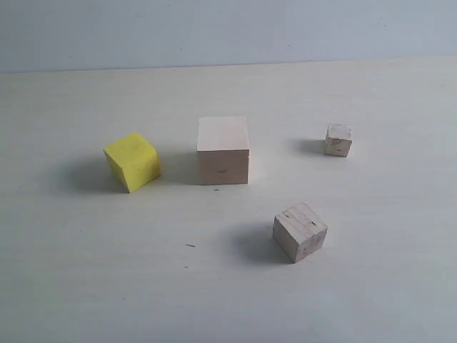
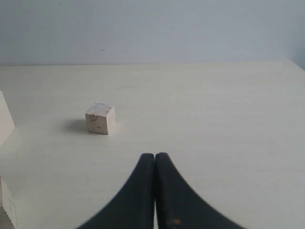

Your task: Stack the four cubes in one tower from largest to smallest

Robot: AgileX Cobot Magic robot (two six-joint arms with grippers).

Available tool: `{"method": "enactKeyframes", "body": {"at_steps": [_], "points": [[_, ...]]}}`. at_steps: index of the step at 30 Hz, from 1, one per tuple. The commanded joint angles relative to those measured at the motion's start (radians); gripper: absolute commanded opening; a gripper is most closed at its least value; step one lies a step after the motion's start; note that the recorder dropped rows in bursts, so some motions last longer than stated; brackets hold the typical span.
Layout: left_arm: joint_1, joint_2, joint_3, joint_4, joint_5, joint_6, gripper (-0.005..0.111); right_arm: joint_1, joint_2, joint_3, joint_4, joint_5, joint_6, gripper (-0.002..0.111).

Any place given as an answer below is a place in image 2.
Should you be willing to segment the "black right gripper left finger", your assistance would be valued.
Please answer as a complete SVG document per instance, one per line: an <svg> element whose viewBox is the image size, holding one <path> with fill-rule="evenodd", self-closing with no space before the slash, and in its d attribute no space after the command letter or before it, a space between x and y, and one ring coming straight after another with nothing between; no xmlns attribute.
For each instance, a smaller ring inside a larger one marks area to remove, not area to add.
<svg viewBox="0 0 305 229"><path fill-rule="evenodd" d="M154 155L144 153L113 199L81 229L152 229L154 224Z"/></svg>

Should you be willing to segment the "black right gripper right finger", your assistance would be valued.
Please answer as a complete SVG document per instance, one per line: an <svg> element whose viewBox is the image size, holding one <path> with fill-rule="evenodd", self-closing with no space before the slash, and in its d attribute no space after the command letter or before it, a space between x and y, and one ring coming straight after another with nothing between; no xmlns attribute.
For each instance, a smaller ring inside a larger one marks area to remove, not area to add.
<svg viewBox="0 0 305 229"><path fill-rule="evenodd" d="M242 229L204 201L167 153L155 157L155 203L160 229Z"/></svg>

